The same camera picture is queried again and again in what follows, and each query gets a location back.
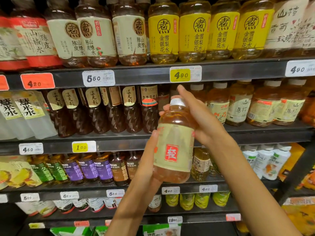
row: bottle with red label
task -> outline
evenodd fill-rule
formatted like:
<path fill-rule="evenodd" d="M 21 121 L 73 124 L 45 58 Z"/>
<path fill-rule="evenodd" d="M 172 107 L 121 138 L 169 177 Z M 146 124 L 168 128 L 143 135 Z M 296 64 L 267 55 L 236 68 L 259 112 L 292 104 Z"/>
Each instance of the bottle with red label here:
<path fill-rule="evenodd" d="M 30 65 L 8 16 L 0 10 L 0 70 L 26 70 Z"/>
<path fill-rule="evenodd" d="M 141 108 L 136 86 L 122 86 L 124 114 L 127 132 L 135 133 L 142 130 Z"/>
<path fill-rule="evenodd" d="M 46 20 L 36 10 L 33 0 L 11 0 L 15 5 L 10 22 L 26 58 L 33 68 L 58 68 L 62 62 L 49 32 Z"/>
<path fill-rule="evenodd" d="M 89 66 L 78 22 L 69 1 L 48 0 L 45 19 L 63 65 L 69 68 Z"/>
<path fill-rule="evenodd" d="M 154 150 L 153 177 L 184 183 L 190 176 L 196 123 L 181 98 L 171 100 L 169 111 L 159 120 Z"/>
<path fill-rule="evenodd" d="M 141 99 L 142 124 L 145 133 L 152 133 L 158 126 L 157 85 L 141 85 L 138 89 Z"/>

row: beige label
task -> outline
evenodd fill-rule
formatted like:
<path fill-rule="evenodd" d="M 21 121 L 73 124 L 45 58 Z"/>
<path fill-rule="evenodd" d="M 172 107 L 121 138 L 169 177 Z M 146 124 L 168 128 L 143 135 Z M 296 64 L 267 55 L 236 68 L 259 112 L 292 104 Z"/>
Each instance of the beige label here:
<path fill-rule="evenodd" d="M 309 2 L 294 39 L 295 48 L 315 47 L 315 0 Z"/>
<path fill-rule="evenodd" d="M 231 122 L 244 122 L 253 95 L 231 95 L 226 119 Z"/>
<path fill-rule="evenodd" d="M 111 95 L 113 106 L 116 106 L 122 103 L 119 86 L 109 87 L 109 94 Z"/>
<path fill-rule="evenodd" d="M 106 88 L 100 87 L 100 93 L 102 95 L 103 104 L 106 106 L 109 103 L 108 94 Z"/>
<path fill-rule="evenodd" d="M 144 17 L 117 16 L 113 18 L 113 27 L 119 56 L 147 53 Z"/>
<path fill-rule="evenodd" d="M 135 86 L 127 86 L 123 89 L 123 99 L 125 106 L 132 106 L 135 104 L 136 97 L 136 87 Z"/>
<path fill-rule="evenodd" d="M 65 101 L 63 100 L 62 94 L 58 89 L 49 91 L 47 94 L 47 99 L 52 110 L 59 110 L 65 106 Z"/>
<path fill-rule="evenodd" d="M 197 158 L 196 156 L 194 156 L 194 160 L 192 163 L 192 167 L 199 172 L 206 172 L 209 170 L 211 161 L 210 159 L 208 160 L 201 160 L 199 158 Z"/>
<path fill-rule="evenodd" d="M 224 123 L 226 119 L 227 110 L 229 108 L 229 103 L 208 103 L 208 108 L 210 108 L 212 114 L 221 122 Z"/>
<path fill-rule="evenodd" d="M 76 20 L 54 19 L 47 24 L 60 58 L 86 56 Z"/>
<path fill-rule="evenodd" d="M 157 105 L 157 85 L 146 87 L 141 86 L 142 105 L 146 107 Z"/>
<path fill-rule="evenodd" d="M 116 56 L 116 43 L 112 21 L 101 17 L 77 19 L 81 32 L 82 45 L 87 56 Z"/>
<path fill-rule="evenodd" d="M 65 100 L 65 105 L 67 108 L 73 109 L 79 105 L 79 99 L 74 89 L 66 89 L 62 91 L 62 96 Z"/>
<path fill-rule="evenodd" d="M 290 48 L 301 23 L 308 0 L 287 0 L 275 4 L 275 13 L 265 49 Z"/>
<path fill-rule="evenodd" d="M 169 94 L 158 97 L 158 110 L 163 111 L 163 106 L 169 104 Z"/>
<path fill-rule="evenodd" d="M 256 99 L 250 106 L 248 118 L 257 122 L 271 122 L 281 101 Z"/>
<path fill-rule="evenodd" d="M 19 91 L 14 93 L 13 99 L 25 119 L 45 116 L 34 91 Z"/>
<path fill-rule="evenodd" d="M 97 87 L 87 89 L 85 95 L 90 108 L 95 108 L 100 104 L 100 92 Z"/>
<path fill-rule="evenodd" d="M 154 165 L 169 170 L 190 172 L 195 132 L 190 127 L 160 123 Z"/>
<path fill-rule="evenodd" d="M 293 122 L 296 119 L 301 107 L 303 106 L 303 100 L 290 100 L 282 99 L 281 103 L 278 105 L 277 112 L 275 114 L 275 119 L 284 122 Z"/>
<path fill-rule="evenodd" d="M 0 112 L 6 120 L 22 117 L 9 91 L 0 92 Z"/>

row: purple label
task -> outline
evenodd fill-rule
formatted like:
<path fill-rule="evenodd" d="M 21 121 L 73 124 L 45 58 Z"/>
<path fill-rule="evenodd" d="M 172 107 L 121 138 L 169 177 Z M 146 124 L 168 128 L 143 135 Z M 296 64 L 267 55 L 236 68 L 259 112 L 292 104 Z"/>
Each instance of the purple label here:
<path fill-rule="evenodd" d="M 85 178 L 94 179 L 98 177 L 96 166 L 92 160 L 79 161 Z"/>
<path fill-rule="evenodd" d="M 83 179 L 81 169 L 76 162 L 69 162 L 68 164 L 62 164 L 62 166 L 71 181 L 78 181 Z"/>
<path fill-rule="evenodd" d="M 95 165 L 101 180 L 108 180 L 113 178 L 111 165 L 109 164 L 108 160 L 102 162 L 95 162 Z"/>

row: bottle with brown label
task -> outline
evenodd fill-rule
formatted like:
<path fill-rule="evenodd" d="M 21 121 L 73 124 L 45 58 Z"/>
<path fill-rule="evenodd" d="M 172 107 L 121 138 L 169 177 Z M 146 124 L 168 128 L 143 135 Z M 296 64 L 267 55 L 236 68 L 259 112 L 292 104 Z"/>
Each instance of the bottle with brown label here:
<path fill-rule="evenodd" d="M 45 19 L 62 64 L 68 68 L 89 66 L 74 11 L 68 0 L 48 0 Z"/>
<path fill-rule="evenodd" d="M 141 85 L 138 88 L 141 99 L 143 130 L 152 133 L 158 126 L 157 85 Z"/>
<path fill-rule="evenodd" d="M 127 132 L 135 133 L 142 130 L 141 108 L 136 86 L 122 86 L 124 114 Z"/>
<path fill-rule="evenodd" d="M 103 104 L 106 106 L 111 131 L 125 131 L 125 115 L 119 86 L 100 87 L 100 92 Z"/>
<path fill-rule="evenodd" d="M 139 161 L 141 159 L 140 151 L 129 151 L 130 157 L 127 159 L 127 170 L 129 178 L 132 180 L 135 176 L 136 170 L 139 166 Z"/>
<path fill-rule="evenodd" d="M 99 0 L 80 0 L 75 13 L 89 64 L 98 68 L 115 66 L 118 56 L 110 13 Z"/>
<path fill-rule="evenodd" d="M 130 180 L 128 178 L 125 156 L 119 152 L 112 152 L 110 160 L 114 181 L 117 186 L 128 185 Z"/>
<path fill-rule="evenodd" d="M 58 136 L 65 138 L 76 133 L 73 123 L 60 89 L 42 90 L 42 94 L 49 108 L 50 119 L 58 131 Z"/>
<path fill-rule="evenodd" d="M 77 133 L 85 135 L 93 131 L 93 126 L 91 124 L 92 120 L 89 116 L 89 110 L 81 95 L 78 89 L 65 89 L 62 91 L 65 105 L 72 115 Z"/>
<path fill-rule="evenodd" d="M 106 118 L 107 112 L 105 106 L 102 104 L 98 87 L 82 88 L 80 91 L 83 92 L 83 98 L 87 103 L 94 132 L 101 134 L 109 131 L 109 123 Z"/>

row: white plastic bottle with green label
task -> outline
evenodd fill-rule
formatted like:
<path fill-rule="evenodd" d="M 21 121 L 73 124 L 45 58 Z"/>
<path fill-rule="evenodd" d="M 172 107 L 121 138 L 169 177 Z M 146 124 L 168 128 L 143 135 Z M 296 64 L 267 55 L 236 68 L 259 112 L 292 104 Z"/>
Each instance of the white plastic bottle with green label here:
<path fill-rule="evenodd" d="M 257 145 L 245 145 L 244 151 L 242 151 L 251 167 L 253 166 L 253 163 L 255 162 L 258 155 L 257 147 Z"/>
<path fill-rule="evenodd" d="M 5 124 L 1 125 L 8 127 L 17 139 L 24 140 L 35 135 L 16 106 L 10 91 L 0 92 L 0 112 L 5 118 Z"/>
<path fill-rule="evenodd" d="M 267 163 L 267 166 L 263 170 L 263 177 L 268 180 L 275 180 L 278 176 L 282 166 L 289 159 L 291 153 L 291 145 L 288 143 L 278 143 L 276 149 L 274 149 L 273 156 Z"/>
<path fill-rule="evenodd" d="M 46 102 L 41 92 L 13 91 L 12 97 L 37 139 L 58 134 L 47 113 Z"/>
<path fill-rule="evenodd" d="M 258 155 L 252 168 L 259 179 L 262 178 L 262 172 L 265 169 L 269 159 L 273 156 L 273 148 L 273 144 L 261 144 L 258 147 Z"/>

